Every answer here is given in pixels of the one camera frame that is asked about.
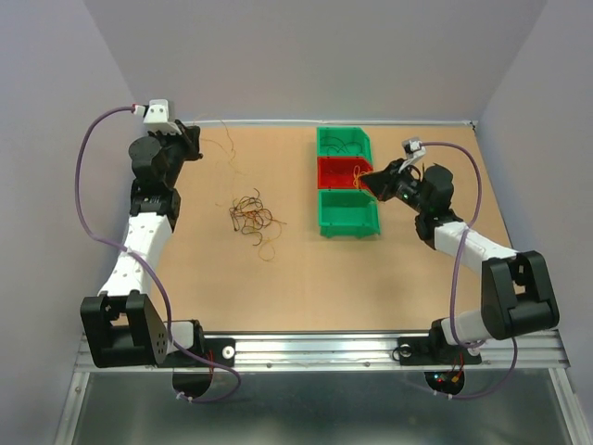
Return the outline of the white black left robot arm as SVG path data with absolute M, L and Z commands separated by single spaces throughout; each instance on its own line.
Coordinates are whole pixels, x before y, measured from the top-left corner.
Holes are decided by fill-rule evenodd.
M 114 368 L 163 363 L 170 347 L 171 318 L 161 318 L 150 291 L 164 286 L 156 274 L 163 248 L 175 230 L 181 196 L 175 185 L 183 165 L 202 159 L 201 130 L 151 132 L 131 143 L 129 218 L 112 273 L 97 296 L 82 300 L 80 314 L 95 366 Z

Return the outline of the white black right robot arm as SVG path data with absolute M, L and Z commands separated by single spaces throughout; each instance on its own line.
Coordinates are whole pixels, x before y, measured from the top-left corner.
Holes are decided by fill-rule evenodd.
M 415 210 L 418 237 L 448 254 L 454 266 L 480 277 L 480 307 L 436 320 L 425 337 L 399 348 L 401 358 L 446 362 L 489 339 L 504 340 L 556 327 L 560 310 L 542 254 L 505 248 L 475 232 L 451 208 L 453 174 L 433 165 L 424 172 L 403 159 L 380 172 L 363 173 L 360 183 L 380 201 L 397 198 Z

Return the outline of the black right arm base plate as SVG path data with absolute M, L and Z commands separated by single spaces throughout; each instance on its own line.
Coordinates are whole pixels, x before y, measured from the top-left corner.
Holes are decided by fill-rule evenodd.
M 472 355 L 467 349 L 447 342 L 435 343 L 428 336 L 399 337 L 393 353 L 403 366 L 438 366 L 454 363 L 477 365 L 482 363 L 480 354 Z

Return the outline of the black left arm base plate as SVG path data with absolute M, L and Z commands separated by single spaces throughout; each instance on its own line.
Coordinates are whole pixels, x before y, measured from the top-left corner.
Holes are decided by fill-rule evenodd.
M 236 341 L 231 337 L 206 337 L 204 346 L 193 346 L 187 349 L 203 359 L 228 367 L 234 367 Z M 206 365 L 181 351 L 169 353 L 158 368 L 204 368 Z

